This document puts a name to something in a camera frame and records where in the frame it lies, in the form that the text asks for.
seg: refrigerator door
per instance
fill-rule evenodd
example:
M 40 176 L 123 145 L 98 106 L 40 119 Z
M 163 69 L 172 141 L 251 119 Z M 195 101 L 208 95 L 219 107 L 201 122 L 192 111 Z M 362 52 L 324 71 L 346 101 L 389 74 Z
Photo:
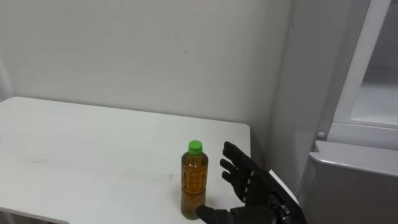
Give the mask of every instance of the refrigerator door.
M 309 224 L 397 223 L 398 151 L 317 141 L 298 200 Z

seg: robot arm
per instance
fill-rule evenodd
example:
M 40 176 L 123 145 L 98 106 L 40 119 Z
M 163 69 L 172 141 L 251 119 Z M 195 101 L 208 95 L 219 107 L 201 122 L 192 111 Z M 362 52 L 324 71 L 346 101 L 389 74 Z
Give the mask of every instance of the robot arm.
M 244 207 L 214 210 L 201 206 L 198 216 L 207 224 L 307 224 L 300 206 L 268 172 L 261 170 L 247 155 L 230 142 L 224 143 L 222 173 Z

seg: table surface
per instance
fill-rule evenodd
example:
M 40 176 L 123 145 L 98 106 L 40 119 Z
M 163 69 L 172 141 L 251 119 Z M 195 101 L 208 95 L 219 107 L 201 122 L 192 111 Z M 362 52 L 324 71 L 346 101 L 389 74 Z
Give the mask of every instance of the table surface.
M 181 155 L 209 157 L 206 204 L 243 206 L 221 178 L 224 141 L 249 126 L 13 97 L 0 103 L 0 210 L 58 223 L 201 223 L 180 213 Z

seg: white wall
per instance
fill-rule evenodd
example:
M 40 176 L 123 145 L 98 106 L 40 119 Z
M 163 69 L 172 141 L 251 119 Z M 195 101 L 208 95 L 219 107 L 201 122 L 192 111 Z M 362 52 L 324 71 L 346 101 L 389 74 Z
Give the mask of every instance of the white wall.
M 0 2 L 12 94 L 239 121 L 264 143 L 291 0 Z
M 6 75 L 6 71 L 0 55 L 0 102 L 9 98 L 11 95 L 12 95 L 11 83 L 9 81 L 9 77 Z

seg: green bottle cap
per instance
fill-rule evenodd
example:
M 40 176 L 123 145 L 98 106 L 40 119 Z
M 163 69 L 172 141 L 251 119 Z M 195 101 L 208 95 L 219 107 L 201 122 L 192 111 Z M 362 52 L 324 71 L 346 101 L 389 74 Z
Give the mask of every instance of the green bottle cap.
M 191 155 L 199 155 L 202 152 L 201 142 L 193 140 L 189 142 L 188 153 Z

